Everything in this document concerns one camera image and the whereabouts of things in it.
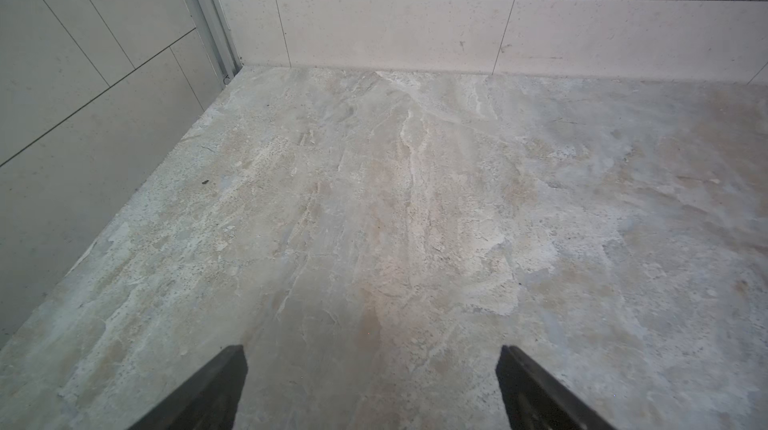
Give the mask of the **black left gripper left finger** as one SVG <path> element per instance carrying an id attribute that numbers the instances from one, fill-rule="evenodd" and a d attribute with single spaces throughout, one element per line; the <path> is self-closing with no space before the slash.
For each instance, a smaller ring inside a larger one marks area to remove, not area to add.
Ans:
<path id="1" fill-rule="evenodd" d="M 247 373 L 244 347 L 227 346 L 129 429 L 233 429 Z"/>

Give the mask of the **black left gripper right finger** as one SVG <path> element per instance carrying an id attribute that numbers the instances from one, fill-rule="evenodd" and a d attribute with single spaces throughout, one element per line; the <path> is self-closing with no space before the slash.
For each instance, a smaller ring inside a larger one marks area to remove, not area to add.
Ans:
<path id="1" fill-rule="evenodd" d="M 517 346 L 501 348 L 495 373 L 511 429 L 615 429 Z"/>

